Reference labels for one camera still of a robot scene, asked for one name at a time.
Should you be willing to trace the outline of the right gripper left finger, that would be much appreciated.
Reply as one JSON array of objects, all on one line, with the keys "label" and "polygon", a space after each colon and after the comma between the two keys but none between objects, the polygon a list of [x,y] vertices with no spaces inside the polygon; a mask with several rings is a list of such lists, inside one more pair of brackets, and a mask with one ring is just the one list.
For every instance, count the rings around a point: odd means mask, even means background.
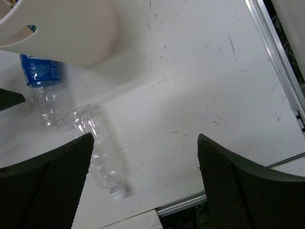
[{"label": "right gripper left finger", "polygon": [[94,138],[84,134],[52,151],[0,170],[2,229],[70,229]]}]

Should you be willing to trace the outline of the clear plastic bottle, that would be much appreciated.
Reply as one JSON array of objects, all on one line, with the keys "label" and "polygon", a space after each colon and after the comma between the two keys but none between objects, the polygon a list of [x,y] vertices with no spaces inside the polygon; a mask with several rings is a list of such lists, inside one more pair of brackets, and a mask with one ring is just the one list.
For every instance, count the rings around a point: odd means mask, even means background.
[{"label": "clear plastic bottle", "polygon": [[97,106],[87,104],[68,112],[64,122],[71,126],[75,138],[91,133],[94,138],[89,172],[96,184],[107,190],[115,201],[127,196],[123,172],[124,163]]}]

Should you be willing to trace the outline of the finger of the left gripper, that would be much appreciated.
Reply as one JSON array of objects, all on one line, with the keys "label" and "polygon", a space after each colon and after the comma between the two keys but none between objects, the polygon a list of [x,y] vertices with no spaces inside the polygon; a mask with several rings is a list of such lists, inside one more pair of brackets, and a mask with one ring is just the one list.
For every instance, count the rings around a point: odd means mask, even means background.
[{"label": "finger of the left gripper", "polygon": [[0,88],[0,111],[25,102],[22,94]]}]

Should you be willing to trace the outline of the blue label plastic bottle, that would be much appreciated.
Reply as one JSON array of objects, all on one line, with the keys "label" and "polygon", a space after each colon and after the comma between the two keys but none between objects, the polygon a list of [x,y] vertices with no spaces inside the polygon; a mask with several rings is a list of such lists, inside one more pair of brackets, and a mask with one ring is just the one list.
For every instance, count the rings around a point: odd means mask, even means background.
[{"label": "blue label plastic bottle", "polygon": [[38,121],[45,127],[61,125],[69,100],[57,62],[20,54],[20,63]]}]

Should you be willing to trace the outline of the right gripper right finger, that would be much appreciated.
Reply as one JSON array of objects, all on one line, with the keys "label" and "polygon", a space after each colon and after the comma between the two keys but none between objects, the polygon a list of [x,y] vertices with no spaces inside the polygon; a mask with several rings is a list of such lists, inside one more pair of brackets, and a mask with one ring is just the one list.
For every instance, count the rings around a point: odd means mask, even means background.
[{"label": "right gripper right finger", "polygon": [[303,229],[305,178],[240,156],[203,134],[198,160],[215,229]]}]

